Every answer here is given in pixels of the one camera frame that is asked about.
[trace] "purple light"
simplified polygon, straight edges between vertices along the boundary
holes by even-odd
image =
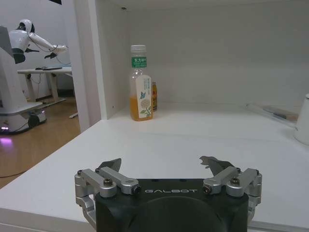
[[[1,138],[0,144],[2,144],[4,147],[12,147],[13,141],[10,138]]]

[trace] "bottle cap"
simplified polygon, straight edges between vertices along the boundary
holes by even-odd
[[[142,53],[146,52],[146,45],[132,45],[131,46],[132,53]]]

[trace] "humanoid robot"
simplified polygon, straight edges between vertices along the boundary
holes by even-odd
[[[51,52],[45,58],[54,58],[68,49],[65,45],[52,45],[35,34],[34,25],[28,19],[21,20],[18,28],[10,33],[0,26],[0,134],[20,133],[46,121],[42,103],[27,102],[15,65],[25,61],[24,53],[38,52],[28,48],[30,43]]]

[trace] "bottle label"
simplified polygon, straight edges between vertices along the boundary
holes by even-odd
[[[146,68],[147,57],[132,57],[132,68]]]
[[[152,82],[151,77],[141,75],[136,78],[136,94],[139,117],[145,118],[152,115]]]

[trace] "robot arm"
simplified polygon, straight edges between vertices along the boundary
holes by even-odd
[[[35,33],[29,33],[28,35],[33,43],[45,47],[55,54],[65,52],[68,49],[68,47],[65,45],[52,45],[47,40],[43,39],[42,37],[38,36]]]

